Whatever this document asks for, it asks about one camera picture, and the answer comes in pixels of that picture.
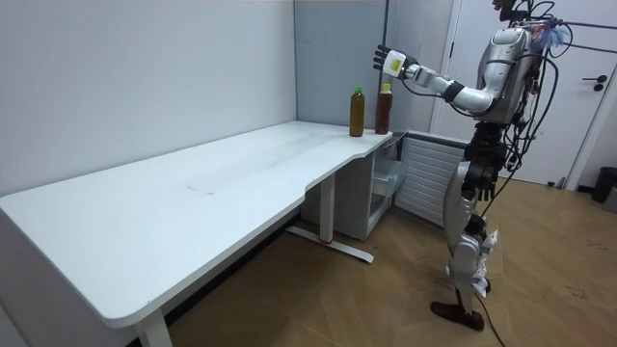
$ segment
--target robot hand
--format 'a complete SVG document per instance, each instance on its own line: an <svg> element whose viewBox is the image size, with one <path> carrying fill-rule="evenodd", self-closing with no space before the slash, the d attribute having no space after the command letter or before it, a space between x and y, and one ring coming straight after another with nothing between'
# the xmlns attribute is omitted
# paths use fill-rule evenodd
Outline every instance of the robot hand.
<svg viewBox="0 0 617 347"><path fill-rule="evenodd" d="M381 44L377 46L375 55L373 62L376 64L373 67L400 80L408 79L407 68L411 65L417 65L417 60L413 57L401 51L391 50Z"/></svg>

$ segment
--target gray radiator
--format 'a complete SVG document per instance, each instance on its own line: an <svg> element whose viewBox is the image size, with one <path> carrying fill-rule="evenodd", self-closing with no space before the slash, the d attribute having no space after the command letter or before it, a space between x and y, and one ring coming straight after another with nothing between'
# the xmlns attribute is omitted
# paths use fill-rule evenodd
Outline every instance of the gray radiator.
<svg viewBox="0 0 617 347"><path fill-rule="evenodd" d="M403 139L402 152L407 177L394 204L443 227L443 195L463 158L465 145L455 139L410 132Z"/></svg>

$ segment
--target white door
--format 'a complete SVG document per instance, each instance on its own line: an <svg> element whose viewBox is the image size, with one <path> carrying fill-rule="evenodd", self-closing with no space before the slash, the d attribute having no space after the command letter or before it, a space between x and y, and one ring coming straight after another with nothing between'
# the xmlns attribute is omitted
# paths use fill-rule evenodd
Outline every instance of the white door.
<svg viewBox="0 0 617 347"><path fill-rule="evenodd" d="M534 14L542 14L540 9ZM617 25L615 0L561 0L550 12L567 21ZM489 39L495 30L505 26L507 23L499 22L498 12L487 2L462 0L452 56L443 73L464 85L475 86L477 66ZM617 50L617 31L583 27L573 27L573 31L574 43ZM554 54L562 50L563 47L557 48ZM583 81L583 78L605 75L610 79L617 55L572 47L554 62L559 67L557 92L523 166L514 176L516 179L547 184L569 176L610 82L606 81L604 89L596 92L594 87L598 83ZM536 120L542 115L552 88L554 73L550 66L547 72ZM436 103L434 115L437 118L431 128L433 133L466 141L471 139L475 121L456 114L443 102Z"/></svg>

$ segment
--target brown liquid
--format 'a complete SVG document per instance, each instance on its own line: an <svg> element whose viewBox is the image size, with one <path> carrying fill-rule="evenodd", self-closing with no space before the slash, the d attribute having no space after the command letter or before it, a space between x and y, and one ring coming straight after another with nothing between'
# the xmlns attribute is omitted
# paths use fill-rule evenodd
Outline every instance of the brown liquid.
<svg viewBox="0 0 617 347"><path fill-rule="evenodd" d="M351 95L349 113L349 136L362 136L364 133L364 95L362 93L354 93Z"/></svg>
<svg viewBox="0 0 617 347"><path fill-rule="evenodd" d="M392 93L379 93L377 96L377 112L375 115L375 133L388 134L389 110L392 107Z"/></svg>

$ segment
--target bottle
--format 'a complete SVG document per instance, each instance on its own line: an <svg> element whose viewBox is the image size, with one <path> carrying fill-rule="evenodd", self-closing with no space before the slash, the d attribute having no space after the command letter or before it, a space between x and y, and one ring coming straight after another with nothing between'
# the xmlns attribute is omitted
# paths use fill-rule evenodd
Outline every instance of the bottle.
<svg viewBox="0 0 617 347"><path fill-rule="evenodd" d="M389 131L389 110L392 107L392 92L390 85L384 84L382 91L377 96L377 110L375 115L375 133L386 135Z"/></svg>
<svg viewBox="0 0 617 347"><path fill-rule="evenodd" d="M351 95L349 136L360 137L364 133L364 95L362 87L356 87Z"/></svg>

